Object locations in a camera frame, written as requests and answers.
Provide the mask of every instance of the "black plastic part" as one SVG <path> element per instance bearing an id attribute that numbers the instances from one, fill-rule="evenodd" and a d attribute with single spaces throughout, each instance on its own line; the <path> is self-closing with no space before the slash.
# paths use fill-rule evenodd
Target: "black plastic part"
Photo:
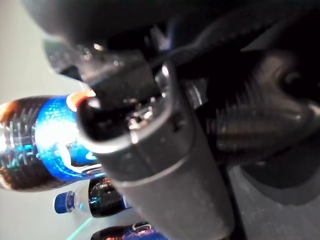
<path id="1" fill-rule="evenodd" d="M 234 227 L 223 180 L 196 125 L 190 153 L 175 165 L 139 181 L 113 182 L 142 217 L 172 240 L 219 240 Z"/>
<path id="2" fill-rule="evenodd" d="M 132 65 L 112 76 L 102 75 L 86 83 L 94 90 L 101 108 L 108 111 L 133 106 L 160 93 L 152 71 L 142 55 L 138 55 L 137 61 Z"/>
<path id="3" fill-rule="evenodd" d="M 152 26 L 188 12 L 208 0 L 23 0 L 36 22 L 69 43 L 105 40 Z"/>

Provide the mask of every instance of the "plastic bottle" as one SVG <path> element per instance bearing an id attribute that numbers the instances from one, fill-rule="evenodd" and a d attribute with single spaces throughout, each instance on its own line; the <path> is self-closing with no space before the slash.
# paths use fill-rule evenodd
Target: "plastic bottle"
<path id="1" fill-rule="evenodd" d="M 91 240 L 169 240 L 147 222 L 114 226 L 97 231 Z"/>
<path id="2" fill-rule="evenodd" d="M 74 210 L 95 218 L 107 217 L 131 208 L 106 177 L 91 179 L 89 186 L 84 185 L 76 191 L 60 193 L 54 200 L 54 210 L 58 214 Z"/>
<path id="3" fill-rule="evenodd" d="M 41 191 L 105 175 L 77 129 L 77 105 L 88 96 L 94 92 L 0 105 L 0 188 Z"/>

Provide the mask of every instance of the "bottle label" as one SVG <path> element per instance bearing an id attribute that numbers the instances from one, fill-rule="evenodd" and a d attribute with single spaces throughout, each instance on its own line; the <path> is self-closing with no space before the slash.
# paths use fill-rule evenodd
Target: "bottle label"
<path id="1" fill-rule="evenodd" d="M 163 236 L 160 232 L 155 230 L 149 223 L 141 222 L 132 225 L 122 236 L 124 240 L 136 240 L 136 239 L 157 239 L 157 240 L 169 240 Z"/>
<path id="2" fill-rule="evenodd" d="M 122 196 L 123 206 L 126 209 L 132 208 L 132 205 L 128 202 L 128 199 L 125 196 Z"/>
<path id="3" fill-rule="evenodd" d="M 83 146 L 76 123 L 77 105 L 90 94 L 89 91 L 51 98 L 36 119 L 38 157 L 47 170 L 62 181 L 105 175 L 94 154 Z"/>

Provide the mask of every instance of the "black object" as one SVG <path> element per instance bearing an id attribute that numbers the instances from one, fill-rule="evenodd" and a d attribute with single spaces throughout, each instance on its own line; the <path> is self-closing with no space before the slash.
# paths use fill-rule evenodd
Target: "black object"
<path id="1" fill-rule="evenodd" d="M 232 209 L 202 129 L 172 65 L 164 64 L 155 79 L 163 86 L 162 97 L 124 116 L 127 134 L 94 140 L 90 132 L 99 123 L 86 123 L 88 109 L 81 104 L 83 142 L 119 192 L 163 234 L 177 240 L 224 238 L 233 229 Z"/>

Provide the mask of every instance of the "pepsi bottle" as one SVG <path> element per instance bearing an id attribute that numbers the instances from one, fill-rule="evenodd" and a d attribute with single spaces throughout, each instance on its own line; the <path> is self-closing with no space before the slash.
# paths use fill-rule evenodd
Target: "pepsi bottle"
<path id="1" fill-rule="evenodd" d="M 132 226 L 108 227 L 94 233 L 91 240 L 169 240 L 147 222 Z"/>
<path id="2" fill-rule="evenodd" d="M 0 105 L 0 188 L 43 191 L 105 175 L 77 129 L 77 105 L 88 96 L 94 92 Z"/>
<path id="3" fill-rule="evenodd" d="M 116 191 L 107 177 L 91 179 L 89 186 L 85 184 L 76 191 L 60 193 L 54 200 L 57 214 L 72 212 L 101 218 L 128 208 L 131 208 L 131 205 Z"/>

